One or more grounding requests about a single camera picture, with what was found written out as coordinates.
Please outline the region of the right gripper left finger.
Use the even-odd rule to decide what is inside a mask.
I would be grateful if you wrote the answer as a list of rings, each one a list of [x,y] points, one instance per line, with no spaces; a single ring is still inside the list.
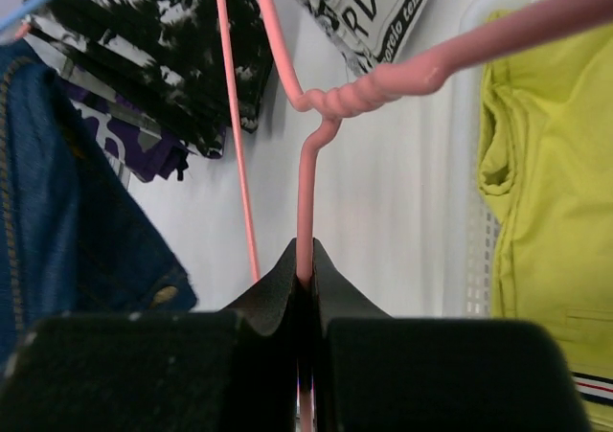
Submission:
[[[1,383],[5,431],[291,431],[294,244],[216,312],[82,314],[34,326]]]

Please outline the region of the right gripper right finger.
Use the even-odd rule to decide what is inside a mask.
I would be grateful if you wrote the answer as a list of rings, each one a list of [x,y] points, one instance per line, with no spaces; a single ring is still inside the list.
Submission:
[[[523,321],[399,318],[315,243],[314,387],[321,431],[586,431],[564,357]]]

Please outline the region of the navy blue trousers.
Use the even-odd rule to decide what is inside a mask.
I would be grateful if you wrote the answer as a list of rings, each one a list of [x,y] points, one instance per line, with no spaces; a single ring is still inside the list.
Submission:
[[[188,274],[112,170],[57,72],[1,49],[1,355],[62,313],[186,311]]]

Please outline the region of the yellow-green trousers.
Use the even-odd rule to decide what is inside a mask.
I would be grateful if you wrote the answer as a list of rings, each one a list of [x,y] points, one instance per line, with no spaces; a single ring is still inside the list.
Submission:
[[[487,63],[477,188],[500,231],[490,313],[544,327],[612,427],[612,29]]]

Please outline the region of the pink wire hanger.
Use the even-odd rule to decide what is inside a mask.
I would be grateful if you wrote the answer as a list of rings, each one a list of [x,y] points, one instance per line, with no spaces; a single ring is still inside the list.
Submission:
[[[296,416],[295,428],[291,431],[313,431],[319,429],[315,415],[315,318],[312,299],[313,246],[318,242],[312,236],[312,223],[315,166],[320,149],[335,137],[341,122],[346,118],[375,110],[402,97],[434,93],[460,70],[610,22],[612,0],[541,0],[497,21],[447,39],[400,64],[382,64],[368,75],[328,91],[302,90],[285,48],[274,1],[260,0],[260,3],[272,55],[287,96],[297,110],[316,110],[322,118],[320,126],[306,139],[301,152],[297,237],[291,243],[296,247],[294,277],[297,283],[293,301],[297,360]],[[158,311],[183,312],[67,312],[35,322],[24,336],[38,323],[54,317]],[[19,339],[11,354],[16,351],[24,336]],[[3,377],[10,356],[3,358],[1,355]]]

